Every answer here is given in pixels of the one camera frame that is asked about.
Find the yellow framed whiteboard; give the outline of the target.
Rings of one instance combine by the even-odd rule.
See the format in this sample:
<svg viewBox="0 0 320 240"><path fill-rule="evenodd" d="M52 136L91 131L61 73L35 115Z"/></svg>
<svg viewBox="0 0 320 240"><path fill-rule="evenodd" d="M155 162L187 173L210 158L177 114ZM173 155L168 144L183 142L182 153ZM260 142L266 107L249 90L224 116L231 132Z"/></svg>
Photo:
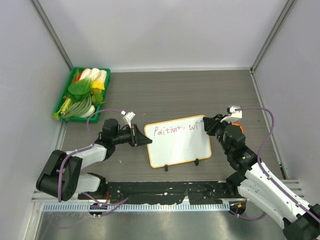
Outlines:
<svg viewBox="0 0 320 240"><path fill-rule="evenodd" d="M204 160L212 156L210 137L204 130L204 115L150 123L144 134L152 140L147 145L152 168L162 168Z"/></svg>

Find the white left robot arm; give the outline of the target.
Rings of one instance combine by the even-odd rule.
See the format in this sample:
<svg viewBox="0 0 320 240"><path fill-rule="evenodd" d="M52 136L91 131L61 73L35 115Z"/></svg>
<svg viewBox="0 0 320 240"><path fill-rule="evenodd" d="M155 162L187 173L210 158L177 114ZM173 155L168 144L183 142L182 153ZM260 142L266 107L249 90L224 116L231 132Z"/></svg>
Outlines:
<svg viewBox="0 0 320 240"><path fill-rule="evenodd" d="M66 202L75 194L100 200L107 194L105 177L96 173L82 175L81 170L109 159L116 145L138 147L152 142L136 124L121 127L116 119L109 118L104 121L94 144L67 152L54 150L36 181L36 189L59 202Z"/></svg>

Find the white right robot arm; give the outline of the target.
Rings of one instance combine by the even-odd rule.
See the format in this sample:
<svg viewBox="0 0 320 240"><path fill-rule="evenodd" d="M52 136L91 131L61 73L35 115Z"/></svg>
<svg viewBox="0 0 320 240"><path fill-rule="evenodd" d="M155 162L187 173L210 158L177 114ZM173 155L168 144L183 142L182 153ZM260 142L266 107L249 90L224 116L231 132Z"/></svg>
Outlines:
<svg viewBox="0 0 320 240"><path fill-rule="evenodd" d="M279 180L248 146L240 126L224 116L204 117L204 130L215 136L235 170L226 179L226 193L249 199L269 215L288 240L315 240L320 236L320 206L311 205Z"/></svg>

